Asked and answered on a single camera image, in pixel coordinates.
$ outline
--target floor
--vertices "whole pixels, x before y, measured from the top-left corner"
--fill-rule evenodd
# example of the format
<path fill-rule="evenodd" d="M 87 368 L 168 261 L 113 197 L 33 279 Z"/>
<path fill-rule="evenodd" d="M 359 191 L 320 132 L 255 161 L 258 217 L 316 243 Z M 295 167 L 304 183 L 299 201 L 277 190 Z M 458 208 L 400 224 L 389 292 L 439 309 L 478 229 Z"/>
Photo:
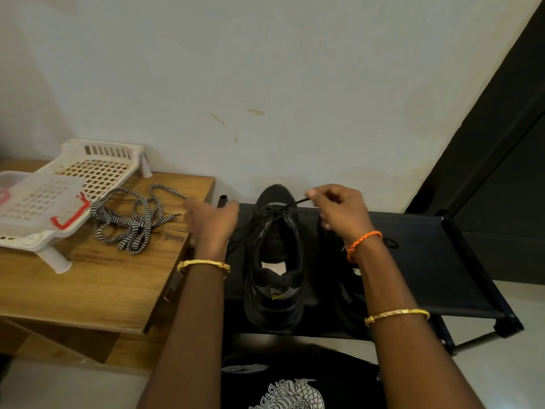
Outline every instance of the floor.
<path fill-rule="evenodd" d="M 455 357 L 465 376 L 489 409 L 541 408 L 545 401 L 545 286 L 497 281 L 498 288 L 526 330 Z M 456 343 L 484 334 L 491 321 L 445 318 Z M 277 342 L 272 335 L 241 335 L 239 343 L 260 348 Z M 358 340 L 295 337 L 372 362 L 372 343 Z M 102 370 L 48 366 L 16 360 L 0 386 L 1 409 L 134 408 L 146 377 Z"/>

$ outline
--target white wall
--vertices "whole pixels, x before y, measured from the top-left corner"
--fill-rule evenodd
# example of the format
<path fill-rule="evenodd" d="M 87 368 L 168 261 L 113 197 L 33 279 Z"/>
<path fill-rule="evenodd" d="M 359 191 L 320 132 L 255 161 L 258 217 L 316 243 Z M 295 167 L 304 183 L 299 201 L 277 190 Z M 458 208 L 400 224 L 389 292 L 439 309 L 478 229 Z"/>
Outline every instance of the white wall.
<path fill-rule="evenodd" d="M 0 0 L 0 154 L 138 143 L 216 195 L 401 212 L 539 2 Z"/>

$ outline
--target bangle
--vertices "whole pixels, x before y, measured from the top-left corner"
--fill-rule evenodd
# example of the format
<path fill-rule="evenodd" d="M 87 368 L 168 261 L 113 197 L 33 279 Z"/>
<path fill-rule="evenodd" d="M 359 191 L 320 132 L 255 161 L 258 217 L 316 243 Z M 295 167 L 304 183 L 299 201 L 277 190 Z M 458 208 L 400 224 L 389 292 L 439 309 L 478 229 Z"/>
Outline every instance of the bangle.
<path fill-rule="evenodd" d="M 193 265 L 193 264 L 208 264 L 210 266 L 216 266 L 219 268 L 222 268 L 225 271 L 225 275 L 223 276 L 223 279 L 225 280 L 227 278 L 227 275 L 231 272 L 231 267 L 229 264 L 222 263 L 219 261 L 212 261 L 212 260 L 185 260 L 180 261 L 178 263 L 178 266 L 176 267 L 176 270 L 178 270 L 178 273 L 181 275 L 185 275 L 185 273 L 182 271 L 185 267 Z"/>
<path fill-rule="evenodd" d="M 396 316 L 398 314 L 423 314 L 426 316 L 426 320 L 429 319 L 429 312 L 423 309 L 400 309 L 393 311 L 386 311 L 384 313 L 379 313 L 375 316 L 369 316 L 365 319 L 365 326 L 369 327 L 372 323 L 375 323 L 378 319 L 383 317 Z"/>
<path fill-rule="evenodd" d="M 363 240 L 365 240 L 367 237 L 370 237 L 372 235 L 378 235 L 380 237 L 380 239 L 382 239 L 382 233 L 380 231 L 371 231 L 371 232 L 368 232 L 367 234 L 365 234 L 363 237 L 361 237 L 359 240 L 357 240 L 354 244 L 352 244 L 347 251 L 347 254 L 346 254 L 346 258 L 348 259 L 348 261 L 350 261 L 351 263 L 355 263 L 356 261 L 354 261 L 354 259 L 352 258 L 352 254 L 354 253 L 354 251 L 356 251 L 356 247 L 358 246 L 358 244 L 360 242 L 362 242 Z"/>

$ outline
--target rack leg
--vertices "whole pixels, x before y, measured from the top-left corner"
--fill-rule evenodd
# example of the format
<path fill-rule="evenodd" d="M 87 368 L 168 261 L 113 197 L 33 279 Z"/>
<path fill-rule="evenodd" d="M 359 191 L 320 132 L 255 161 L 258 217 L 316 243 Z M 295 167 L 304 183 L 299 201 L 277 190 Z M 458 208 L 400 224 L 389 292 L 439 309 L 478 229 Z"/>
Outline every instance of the rack leg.
<path fill-rule="evenodd" d="M 142 153 L 142 155 L 140 156 L 140 169 L 144 178 L 149 178 L 150 176 L 152 176 L 152 172 L 149 169 L 148 160 L 146 159 L 144 153 Z"/>
<path fill-rule="evenodd" d="M 57 274 L 68 271 L 72 266 L 72 263 L 65 259 L 62 254 L 53 247 L 45 247 L 41 251 L 36 251 L 36 254 L 44 260 L 48 266 L 55 270 Z"/>

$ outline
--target shoe tongue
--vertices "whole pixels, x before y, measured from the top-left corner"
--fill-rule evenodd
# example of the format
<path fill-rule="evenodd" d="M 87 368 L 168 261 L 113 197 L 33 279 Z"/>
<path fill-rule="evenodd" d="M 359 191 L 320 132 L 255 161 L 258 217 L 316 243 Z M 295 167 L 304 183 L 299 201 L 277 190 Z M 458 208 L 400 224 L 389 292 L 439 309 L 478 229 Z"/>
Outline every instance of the shoe tongue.
<path fill-rule="evenodd" d="M 259 259 L 264 263 L 281 263 L 288 259 L 288 251 L 282 240 L 281 228 L 287 227 L 283 219 L 273 222 L 265 234 Z"/>

